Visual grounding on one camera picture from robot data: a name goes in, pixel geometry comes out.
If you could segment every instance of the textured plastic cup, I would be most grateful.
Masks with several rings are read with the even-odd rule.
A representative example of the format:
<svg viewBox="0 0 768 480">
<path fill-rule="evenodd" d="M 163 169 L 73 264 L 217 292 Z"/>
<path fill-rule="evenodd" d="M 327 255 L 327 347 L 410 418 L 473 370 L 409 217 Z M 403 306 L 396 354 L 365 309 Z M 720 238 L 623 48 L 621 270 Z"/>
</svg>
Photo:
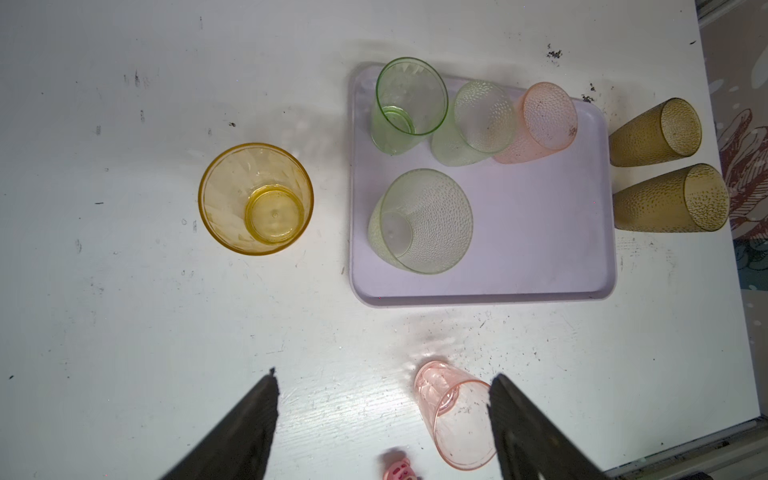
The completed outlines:
<svg viewBox="0 0 768 480">
<path fill-rule="evenodd" d="M 314 202 L 304 167 L 268 144 L 223 152 L 205 170 L 197 193 L 203 225 L 243 255 L 267 255 L 295 242 L 310 222 Z"/>
<path fill-rule="evenodd" d="M 472 241 L 469 200 L 442 172 L 406 172 L 376 204 L 368 241 L 393 266 L 423 274 L 445 272 L 463 258 Z"/>
<path fill-rule="evenodd" d="M 440 74 L 418 58 L 397 58 L 376 81 L 371 139 L 385 154 L 404 154 L 437 130 L 447 112 L 448 91 Z"/>
<path fill-rule="evenodd" d="M 494 159 L 521 164 L 568 148 L 576 138 L 578 116 L 565 90 L 548 81 L 531 86 L 515 102 L 518 130 L 511 145 Z"/>
<path fill-rule="evenodd" d="M 458 470 L 475 470 L 496 455 L 488 417 L 488 383 L 445 362 L 429 362 L 413 389 L 440 456 Z"/>
<path fill-rule="evenodd" d="M 729 201 L 720 172 L 696 164 L 614 194 L 614 221 L 635 232 L 714 232 L 728 220 Z"/>
<path fill-rule="evenodd" d="M 432 154 L 448 167 L 475 164 L 509 146 L 515 125 L 515 108 L 507 92 L 489 81 L 467 82 L 432 135 Z"/>
<path fill-rule="evenodd" d="M 701 122 L 688 102 L 670 98 L 624 124 L 608 143 L 615 167 L 660 164 L 699 150 Z"/>
</svg>

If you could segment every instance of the small pink figurine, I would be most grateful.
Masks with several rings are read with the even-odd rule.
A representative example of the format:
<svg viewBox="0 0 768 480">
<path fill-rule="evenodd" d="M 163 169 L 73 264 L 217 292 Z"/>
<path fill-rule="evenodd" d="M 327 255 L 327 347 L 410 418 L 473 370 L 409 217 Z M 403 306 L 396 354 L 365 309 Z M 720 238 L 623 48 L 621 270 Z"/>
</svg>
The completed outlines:
<svg viewBox="0 0 768 480">
<path fill-rule="evenodd" d="M 404 458 L 391 464 L 384 472 L 384 480 L 416 480 L 416 473 L 411 470 L 411 461 Z"/>
</svg>

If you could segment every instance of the clear pink cup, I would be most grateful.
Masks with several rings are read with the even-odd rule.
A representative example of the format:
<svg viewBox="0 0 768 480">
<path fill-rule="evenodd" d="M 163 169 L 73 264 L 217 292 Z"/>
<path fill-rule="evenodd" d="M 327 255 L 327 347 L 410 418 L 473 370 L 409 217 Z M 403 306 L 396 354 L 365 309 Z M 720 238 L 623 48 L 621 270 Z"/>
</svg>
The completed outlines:
<svg viewBox="0 0 768 480">
<path fill-rule="evenodd" d="M 437 451 L 453 468 L 475 470 L 496 455 L 488 417 L 488 383 L 434 361 L 416 374 L 413 389 Z"/>
<path fill-rule="evenodd" d="M 516 102 L 515 139 L 494 155 L 500 164 L 521 164 L 564 150 L 578 129 L 576 107 L 565 90 L 548 81 L 530 87 Z"/>
</svg>

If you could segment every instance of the table surface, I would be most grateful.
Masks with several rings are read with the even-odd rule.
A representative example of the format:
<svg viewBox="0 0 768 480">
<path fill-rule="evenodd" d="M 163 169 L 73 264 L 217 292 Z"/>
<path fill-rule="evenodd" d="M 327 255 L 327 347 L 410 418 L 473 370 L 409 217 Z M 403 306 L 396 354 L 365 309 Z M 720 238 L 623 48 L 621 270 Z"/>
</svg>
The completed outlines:
<svg viewBox="0 0 768 480">
<path fill-rule="evenodd" d="M 425 478 L 498 478 L 439 458 L 409 389 L 429 356 L 506 373 L 602 468 L 758 415 L 727 230 L 617 231 L 616 290 L 599 302 L 354 297 L 348 80 L 402 55 L 553 81 L 593 97 L 611 130 L 690 101 L 700 151 L 614 169 L 614 190 L 718 165 L 688 0 L 4 2 L 0 477 L 155 478 L 273 366 L 268 478 L 380 478 L 397 448 Z M 205 167 L 247 141 L 287 149 L 315 186 L 309 228 L 268 257 L 222 248 L 197 212 Z"/>
</svg>

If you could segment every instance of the lavender tray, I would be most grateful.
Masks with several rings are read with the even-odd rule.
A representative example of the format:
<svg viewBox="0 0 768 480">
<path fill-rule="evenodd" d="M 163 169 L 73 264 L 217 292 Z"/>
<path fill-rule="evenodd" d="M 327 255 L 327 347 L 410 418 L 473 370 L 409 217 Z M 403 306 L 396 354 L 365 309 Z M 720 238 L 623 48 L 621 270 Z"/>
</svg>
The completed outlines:
<svg viewBox="0 0 768 480">
<path fill-rule="evenodd" d="M 616 283 L 608 139 L 602 112 L 574 100 L 578 134 L 562 152 L 519 165 L 492 158 L 445 167 L 424 141 L 391 157 L 371 141 L 369 122 L 383 65 L 350 84 L 353 123 L 349 281 L 370 306 L 603 299 Z M 449 95 L 468 80 L 443 77 Z M 524 90 L 506 88 L 516 99 Z M 447 272 L 419 275 L 379 259 L 368 245 L 376 202 L 401 174 L 433 168 L 449 175 L 472 206 L 475 230 L 464 258 Z"/>
</svg>

